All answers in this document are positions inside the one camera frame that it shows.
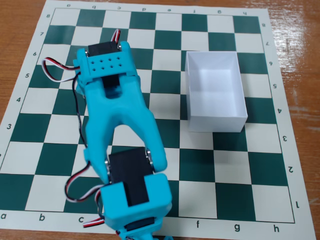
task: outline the open white box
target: open white box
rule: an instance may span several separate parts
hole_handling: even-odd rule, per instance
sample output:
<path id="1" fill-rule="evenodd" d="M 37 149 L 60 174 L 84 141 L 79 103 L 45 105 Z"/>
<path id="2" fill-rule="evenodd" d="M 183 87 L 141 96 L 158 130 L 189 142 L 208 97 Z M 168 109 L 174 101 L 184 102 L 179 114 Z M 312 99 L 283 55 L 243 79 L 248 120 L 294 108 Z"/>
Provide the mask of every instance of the open white box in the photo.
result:
<path id="1" fill-rule="evenodd" d="M 248 118 L 235 51 L 187 51 L 186 103 L 191 132 L 241 132 Z"/>

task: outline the turquoise robotic arm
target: turquoise robotic arm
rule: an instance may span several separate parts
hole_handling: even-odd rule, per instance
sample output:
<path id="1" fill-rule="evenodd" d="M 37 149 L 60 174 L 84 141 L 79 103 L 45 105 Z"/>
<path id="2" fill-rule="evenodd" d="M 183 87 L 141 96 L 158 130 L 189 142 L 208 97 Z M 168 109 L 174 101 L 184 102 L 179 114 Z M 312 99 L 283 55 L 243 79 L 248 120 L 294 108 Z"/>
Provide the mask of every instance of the turquoise robotic arm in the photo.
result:
<path id="1" fill-rule="evenodd" d="M 89 120 L 85 161 L 102 182 L 104 222 L 122 239 L 152 240 L 172 207 L 167 160 L 154 115 L 146 107 L 140 77 L 126 41 L 99 43 L 77 51 L 76 91 L 85 96 Z M 107 155 L 118 125 L 129 126 L 145 143 Z"/>

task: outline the wooden table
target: wooden table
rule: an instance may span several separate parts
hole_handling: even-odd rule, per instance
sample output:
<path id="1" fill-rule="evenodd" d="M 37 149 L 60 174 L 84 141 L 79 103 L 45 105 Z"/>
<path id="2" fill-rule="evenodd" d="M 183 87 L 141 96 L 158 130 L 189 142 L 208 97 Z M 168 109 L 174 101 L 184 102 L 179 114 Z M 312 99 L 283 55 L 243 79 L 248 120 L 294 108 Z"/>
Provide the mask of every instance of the wooden table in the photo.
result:
<path id="1" fill-rule="evenodd" d="M 0 2 L 0 119 L 2 120 L 45 0 L 1 0 Z M 269 9 L 314 228 L 317 238 L 320 239 L 319 1 L 111 0 L 109 2 Z M 0 240 L 90 238 L 119 239 L 109 234 L 0 230 Z"/>

